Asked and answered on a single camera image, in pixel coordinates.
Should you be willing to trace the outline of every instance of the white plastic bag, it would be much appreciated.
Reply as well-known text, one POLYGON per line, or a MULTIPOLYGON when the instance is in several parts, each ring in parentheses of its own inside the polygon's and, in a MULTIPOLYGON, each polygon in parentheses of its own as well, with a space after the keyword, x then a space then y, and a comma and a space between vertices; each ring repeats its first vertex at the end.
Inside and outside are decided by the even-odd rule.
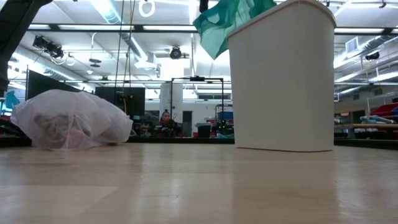
POLYGON ((85 149, 126 142, 132 120, 98 96, 49 90, 14 108, 11 121, 47 149, 85 149))

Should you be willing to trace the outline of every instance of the white trash can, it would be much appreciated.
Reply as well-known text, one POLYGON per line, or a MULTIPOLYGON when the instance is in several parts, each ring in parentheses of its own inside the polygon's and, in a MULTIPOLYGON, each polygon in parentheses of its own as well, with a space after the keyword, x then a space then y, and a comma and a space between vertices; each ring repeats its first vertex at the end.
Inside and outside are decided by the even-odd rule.
POLYGON ((323 4, 289 0, 228 37, 237 147, 333 149, 333 42, 323 4))

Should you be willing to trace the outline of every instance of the green towel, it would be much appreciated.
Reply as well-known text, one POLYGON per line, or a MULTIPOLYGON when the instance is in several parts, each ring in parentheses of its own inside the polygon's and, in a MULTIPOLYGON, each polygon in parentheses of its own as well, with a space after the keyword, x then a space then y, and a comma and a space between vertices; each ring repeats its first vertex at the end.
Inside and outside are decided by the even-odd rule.
POLYGON ((220 0, 193 21, 201 46, 216 59, 228 50, 227 37, 231 31, 274 6, 273 0, 220 0))

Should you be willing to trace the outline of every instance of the desk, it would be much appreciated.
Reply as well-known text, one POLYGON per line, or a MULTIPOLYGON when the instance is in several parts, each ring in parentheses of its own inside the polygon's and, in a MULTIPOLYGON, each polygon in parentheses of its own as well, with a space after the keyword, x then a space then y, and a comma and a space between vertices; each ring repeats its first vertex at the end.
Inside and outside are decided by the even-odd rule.
POLYGON ((377 128, 388 131, 398 129, 398 124, 336 124, 335 129, 348 129, 348 137, 355 138, 356 128, 377 128))

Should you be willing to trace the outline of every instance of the black partition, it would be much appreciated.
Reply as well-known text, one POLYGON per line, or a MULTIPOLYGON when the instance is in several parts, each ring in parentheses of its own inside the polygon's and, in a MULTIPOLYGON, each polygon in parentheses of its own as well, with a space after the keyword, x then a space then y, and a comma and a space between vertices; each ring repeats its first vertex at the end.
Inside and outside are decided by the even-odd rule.
POLYGON ((29 70, 26 85, 26 99, 29 100, 49 90, 65 90, 73 92, 81 91, 73 86, 29 70))
POLYGON ((96 87, 95 95, 102 99, 120 107, 124 107, 124 101, 126 102, 126 113, 129 116, 144 116, 145 115, 145 88, 132 87, 132 88, 121 88, 117 87, 116 91, 114 87, 96 87))

